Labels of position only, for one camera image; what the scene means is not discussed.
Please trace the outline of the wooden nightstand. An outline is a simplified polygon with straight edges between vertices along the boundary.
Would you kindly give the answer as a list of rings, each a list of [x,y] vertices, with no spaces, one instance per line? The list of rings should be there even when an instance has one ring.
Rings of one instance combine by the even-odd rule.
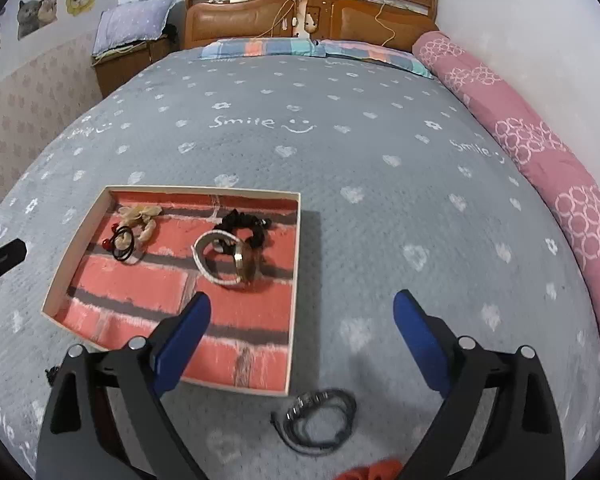
[[[93,56],[92,67],[102,97],[114,93],[145,68],[176,50],[178,43],[162,36],[157,40],[137,42]]]

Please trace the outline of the beige tray brick-pattern lining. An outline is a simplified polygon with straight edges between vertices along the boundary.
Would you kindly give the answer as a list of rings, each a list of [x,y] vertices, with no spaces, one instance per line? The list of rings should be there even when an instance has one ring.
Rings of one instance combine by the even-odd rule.
[[[100,243],[121,206],[159,205],[154,235],[138,263],[117,262]],[[269,218],[254,280],[225,288],[196,268],[192,246],[233,209]],[[298,290],[301,196],[296,192],[108,185],[76,228],[41,313],[100,350],[148,335],[180,314],[195,292],[211,301],[210,324],[183,378],[210,388],[286,396]]]

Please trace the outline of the wooden headboard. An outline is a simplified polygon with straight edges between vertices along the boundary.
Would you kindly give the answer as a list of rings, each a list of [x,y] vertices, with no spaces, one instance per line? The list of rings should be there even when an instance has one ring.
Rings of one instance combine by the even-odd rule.
[[[410,52],[438,0],[185,0],[182,47],[230,38],[362,41]]]

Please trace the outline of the grey cats wall sticker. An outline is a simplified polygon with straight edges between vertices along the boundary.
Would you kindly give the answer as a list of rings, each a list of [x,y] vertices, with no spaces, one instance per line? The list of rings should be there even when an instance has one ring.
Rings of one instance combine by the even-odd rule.
[[[57,21],[57,0],[20,1],[17,12],[17,38],[23,40]]]

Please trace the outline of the plaid pillow right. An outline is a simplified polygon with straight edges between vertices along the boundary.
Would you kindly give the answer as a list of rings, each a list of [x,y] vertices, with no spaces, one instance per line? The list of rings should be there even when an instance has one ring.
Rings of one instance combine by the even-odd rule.
[[[361,41],[320,40],[317,45],[327,56],[354,58],[400,68],[416,76],[432,79],[430,70],[414,54]]]

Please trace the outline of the cream scrunchie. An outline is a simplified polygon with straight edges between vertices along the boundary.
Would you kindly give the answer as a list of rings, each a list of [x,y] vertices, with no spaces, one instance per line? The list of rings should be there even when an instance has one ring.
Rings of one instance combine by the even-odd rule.
[[[159,205],[121,206],[119,226],[130,226],[135,234],[136,244],[146,246],[154,235],[157,227],[157,217],[162,214]]]

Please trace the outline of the pink rolled quilt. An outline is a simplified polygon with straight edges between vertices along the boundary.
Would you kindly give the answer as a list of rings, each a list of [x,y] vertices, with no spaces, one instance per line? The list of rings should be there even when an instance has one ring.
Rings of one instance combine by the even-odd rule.
[[[545,200],[600,304],[600,187],[594,178],[497,72],[442,32],[422,35],[414,53],[498,141]]]

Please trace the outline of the plaid pillow left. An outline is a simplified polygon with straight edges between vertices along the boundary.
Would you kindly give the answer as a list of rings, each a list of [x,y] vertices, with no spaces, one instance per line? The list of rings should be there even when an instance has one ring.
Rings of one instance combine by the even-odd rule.
[[[232,38],[212,42],[195,49],[201,60],[223,58],[260,58],[290,55],[302,58],[324,58],[325,50],[309,39],[299,38]]]

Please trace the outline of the plaid pillow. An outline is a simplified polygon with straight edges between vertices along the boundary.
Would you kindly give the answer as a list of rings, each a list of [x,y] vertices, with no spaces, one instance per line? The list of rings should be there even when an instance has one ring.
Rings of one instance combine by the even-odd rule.
[[[309,39],[299,38],[232,38],[212,42],[195,49],[201,60],[223,58],[260,58],[290,55],[302,58],[324,58],[325,50]]]
[[[354,58],[400,68],[416,76],[432,79],[430,70],[414,54],[361,41],[320,40],[317,45],[327,56]]]

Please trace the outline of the purple dotted pillow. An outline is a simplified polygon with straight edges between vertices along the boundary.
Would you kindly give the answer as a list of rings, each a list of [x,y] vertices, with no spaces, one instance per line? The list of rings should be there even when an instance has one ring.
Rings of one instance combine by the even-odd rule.
[[[97,58],[110,50],[136,42],[158,39],[178,0],[135,0],[102,12],[92,55]]]

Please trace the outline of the grey patterned bed blanket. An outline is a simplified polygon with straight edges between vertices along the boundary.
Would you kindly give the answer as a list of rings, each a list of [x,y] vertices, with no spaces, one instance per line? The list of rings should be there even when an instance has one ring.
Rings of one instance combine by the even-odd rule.
[[[412,454],[439,397],[392,319],[411,290],[489,349],[530,344],[558,408],[568,474],[600,443],[600,336],[568,240],[533,186],[437,81],[344,58],[169,56],[100,102],[40,64],[0,90],[1,240],[27,259],[0,281],[0,437],[26,471],[74,337],[42,317],[73,233],[112,184],[297,192],[291,390],[345,388],[358,422],[338,453],[288,450],[275,399],[181,385],[164,404],[215,479],[327,479]]]

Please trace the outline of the black hair tie red beads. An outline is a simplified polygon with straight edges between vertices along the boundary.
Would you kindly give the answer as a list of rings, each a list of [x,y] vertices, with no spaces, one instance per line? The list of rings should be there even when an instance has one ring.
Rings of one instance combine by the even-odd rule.
[[[134,231],[130,226],[115,224],[111,236],[102,240],[100,246],[117,262],[135,264],[142,258]]]

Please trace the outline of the black scrunchie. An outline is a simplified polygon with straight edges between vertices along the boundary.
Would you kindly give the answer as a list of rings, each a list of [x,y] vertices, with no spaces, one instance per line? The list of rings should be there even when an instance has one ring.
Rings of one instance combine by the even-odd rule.
[[[214,230],[230,234],[240,229],[250,230],[251,235],[245,239],[245,243],[251,249],[260,249],[264,245],[266,231],[271,226],[272,220],[269,218],[259,218],[254,214],[233,209],[214,227]]]

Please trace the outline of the red-orange scrunchie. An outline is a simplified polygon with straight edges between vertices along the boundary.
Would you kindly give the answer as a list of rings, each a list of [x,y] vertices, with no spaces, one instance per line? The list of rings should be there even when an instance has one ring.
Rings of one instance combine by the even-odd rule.
[[[343,471],[335,480],[396,480],[403,468],[400,460],[387,458],[365,466]]]

